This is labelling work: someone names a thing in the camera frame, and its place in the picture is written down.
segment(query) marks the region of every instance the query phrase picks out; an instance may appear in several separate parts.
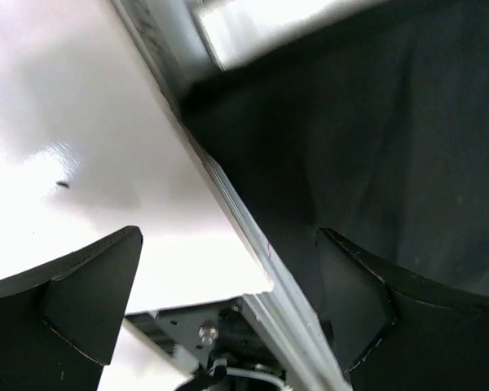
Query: metal bolt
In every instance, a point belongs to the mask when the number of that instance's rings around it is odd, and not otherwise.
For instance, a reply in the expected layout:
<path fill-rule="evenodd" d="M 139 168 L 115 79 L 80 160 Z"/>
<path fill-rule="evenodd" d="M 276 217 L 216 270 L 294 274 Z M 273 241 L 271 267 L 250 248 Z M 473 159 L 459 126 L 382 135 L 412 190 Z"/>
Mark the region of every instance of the metal bolt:
<path fill-rule="evenodd" d="M 201 338 L 201 344 L 210 346 L 218 339 L 219 331 L 214 326 L 201 326 L 199 329 L 199 337 Z"/>

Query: black spot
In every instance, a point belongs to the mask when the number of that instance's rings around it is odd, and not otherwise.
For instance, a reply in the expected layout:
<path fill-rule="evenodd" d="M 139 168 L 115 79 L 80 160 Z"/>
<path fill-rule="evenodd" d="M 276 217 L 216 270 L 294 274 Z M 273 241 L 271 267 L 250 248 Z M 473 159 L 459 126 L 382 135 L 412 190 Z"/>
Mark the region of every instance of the black spot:
<path fill-rule="evenodd" d="M 65 182 L 65 181 L 58 181 L 56 184 L 57 184 L 58 186 L 60 186 L 60 187 L 65 187 L 66 189 L 70 189 L 70 188 L 71 188 L 71 187 L 69 186 L 69 184 L 68 184 L 67 182 Z"/>

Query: white tabletop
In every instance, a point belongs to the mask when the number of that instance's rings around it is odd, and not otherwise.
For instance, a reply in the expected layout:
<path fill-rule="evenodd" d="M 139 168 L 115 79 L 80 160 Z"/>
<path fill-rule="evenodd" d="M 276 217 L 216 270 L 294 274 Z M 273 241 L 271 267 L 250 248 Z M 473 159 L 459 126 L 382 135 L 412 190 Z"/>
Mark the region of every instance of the white tabletop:
<path fill-rule="evenodd" d="M 229 216 L 108 1 L 0 2 L 0 279 L 136 225 L 128 312 L 270 289 Z"/>

